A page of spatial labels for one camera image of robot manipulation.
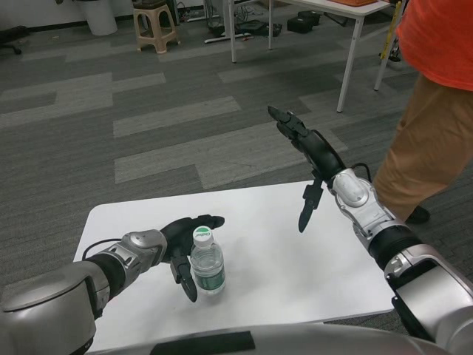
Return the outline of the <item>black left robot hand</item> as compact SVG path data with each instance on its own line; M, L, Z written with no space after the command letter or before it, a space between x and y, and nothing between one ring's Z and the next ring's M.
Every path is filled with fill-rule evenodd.
M181 285L191 302L197 301L197 287L191 276L189 256L194 245L193 232L197 227L217 229L225 223L225 218L209 214L196 218L185 217L168 224L160 232L167 241L162 262L169 263L176 284Z

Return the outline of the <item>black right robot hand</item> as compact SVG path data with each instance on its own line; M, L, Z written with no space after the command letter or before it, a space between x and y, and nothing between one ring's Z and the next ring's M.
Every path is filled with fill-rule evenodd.
M292 112L283 112L268 106L268 114L276 121L277 129L301 152L312 166L313 182L302 195L303 209L299 215L298 229L302 233L317 210L323 194L321 185L332 186L336 174L346 169L342 159L325 137L316 129L309 129Z

